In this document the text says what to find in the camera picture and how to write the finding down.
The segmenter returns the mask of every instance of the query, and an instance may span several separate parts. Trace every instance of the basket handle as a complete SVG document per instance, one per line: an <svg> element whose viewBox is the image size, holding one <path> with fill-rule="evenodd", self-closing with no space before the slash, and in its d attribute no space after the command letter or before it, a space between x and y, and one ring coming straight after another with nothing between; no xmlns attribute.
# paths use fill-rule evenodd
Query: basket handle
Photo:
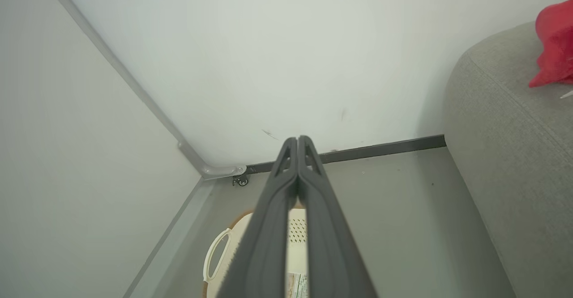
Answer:
<svg viewBox="0 0 573 298"><path fill-rule="evenodd" d="M229 240L227 241L227 244L225 244L225 249L223 249L223 254L221 255L221 259L219 259L219 262L217 263L217 267L215 267L215 271L213 271L213 276L209 277L209 266L211 265L211 259L213 258L213 251L215 251L215 248L217 247L221 239L223 239L223 237L227 234L229 235ZM211 246L207 251L207 255L205 256L205 262L203 263L203 281L209 283L209 281L215 278L215 275L217 275L217 271L219 271L219 267L221 266L221 261L223 261L223 257L227 252L227 248L229 247L230 241L231 241L231 229L228 228L227 230L224 230L223 232L219 233L219 235L217 235L215 240L213 240L213 243L211 243Z"/></svg>

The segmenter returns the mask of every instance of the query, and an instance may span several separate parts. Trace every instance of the black baseboard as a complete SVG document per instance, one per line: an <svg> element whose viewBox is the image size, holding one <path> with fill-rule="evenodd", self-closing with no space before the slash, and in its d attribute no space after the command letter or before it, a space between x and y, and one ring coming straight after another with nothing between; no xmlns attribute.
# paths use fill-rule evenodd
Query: black baseboard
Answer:
<svg viewBox="0 0 573 298"><path fill-rule="evenodd" d="M393 153L407 153L409 151L436 149L446 147L444 135L397 141L395 143L361 147L359 149L346 149L323 153L319 155L323 164L352 161L353 159L390 155ZM274 162L254 164L247 166L247 174L270 172Z"/></svg>

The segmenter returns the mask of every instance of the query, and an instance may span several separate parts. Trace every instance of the paper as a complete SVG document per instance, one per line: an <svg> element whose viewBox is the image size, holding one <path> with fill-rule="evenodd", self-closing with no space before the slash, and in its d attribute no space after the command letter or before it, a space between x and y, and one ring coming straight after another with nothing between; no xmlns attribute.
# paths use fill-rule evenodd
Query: paper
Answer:
<svg viewBox="0 0 573 298"><path fill-rule="evenodd" d="M308 298L306 274L289 272L286 277L286 298Z"/></svg>

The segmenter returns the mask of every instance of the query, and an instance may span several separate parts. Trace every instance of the gray floor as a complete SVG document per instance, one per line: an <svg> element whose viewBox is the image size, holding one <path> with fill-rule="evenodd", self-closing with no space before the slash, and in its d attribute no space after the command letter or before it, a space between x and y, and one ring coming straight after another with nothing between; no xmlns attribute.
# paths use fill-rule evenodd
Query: gray floor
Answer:
<svg viewBox="0 0 573 298"><path fill-rule="evenodd" d="M447 148L326 164L378 295L514 297ZM268 174L245 187L219 180L214 204L166 297L199 297L211 241L254 208Z"/></svg>

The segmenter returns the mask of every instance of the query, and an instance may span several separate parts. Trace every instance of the red plush toy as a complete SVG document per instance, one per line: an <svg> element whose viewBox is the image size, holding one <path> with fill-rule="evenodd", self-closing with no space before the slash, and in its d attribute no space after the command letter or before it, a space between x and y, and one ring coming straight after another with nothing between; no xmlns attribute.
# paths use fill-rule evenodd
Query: red plush toy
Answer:
<svg viewBox="0 0 573 298"><path fill-rule="evenodd" d="M546 7L535 21L543 43L540 71L530 88L553 82L573 84L573 0Z"/></svg>

